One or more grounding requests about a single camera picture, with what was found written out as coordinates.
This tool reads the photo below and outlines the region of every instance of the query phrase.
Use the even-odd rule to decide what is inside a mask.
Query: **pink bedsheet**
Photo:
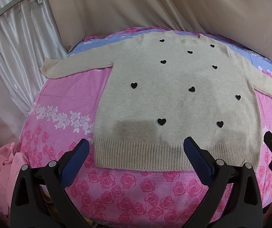
[[[137,172],[95,166],[95,114],[110,72],[111,68],[106,68],[48,80],[23,128],[21,151],[32,167],[41,167],[85,138],[91,145],[90,154],[66,188],[84,216],[112,227],[181,227],[207,191],[194,171]],[[264,134],[272,131],[272,99],[259,92],[256,95]],[[262,145],[257,180],[264,206],[272,202],[270,161],[271,154]],[[230,191],[228,185],[212,220],[221,216]]]

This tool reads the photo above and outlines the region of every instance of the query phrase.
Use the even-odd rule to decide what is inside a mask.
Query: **curtain fold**
[[[0,77],[24,116],[46,81],[39,71],[45,57],[66,54],[48,0],[23,0],[0,17]]]

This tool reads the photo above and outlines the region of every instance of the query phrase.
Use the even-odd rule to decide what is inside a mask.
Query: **black heart patch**
[[[157,119],[157,122],[158,122],[161,126],[164,125],[164,124],[166,123],[166,121],[167,121],[167,119],[165,119],[165,118],[163,118],[163,119],[158,118],[158,119]]]
[[[137,87],[137,82],[131,83],[131,87],[132,87],[133,89],[135,89],[135,88]]]
[[[219,126],[220,128],[222,128],[223,125],[224,125],[224,122],[223,121],[220,121],[220,122],[218,121],[216,124],[217,124],[217,126]]]

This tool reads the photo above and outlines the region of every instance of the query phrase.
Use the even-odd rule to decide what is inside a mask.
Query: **beige knit sweater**
[[[203,35],[151,32],[46,59],[41,72],[61,78],[106,67],[113,69],[95,120],[97,166],[190,170],[183,141],[191,136],[214,158],[257,169],[263,136],[254,89],[272,97],[272,79],[246,58]]]

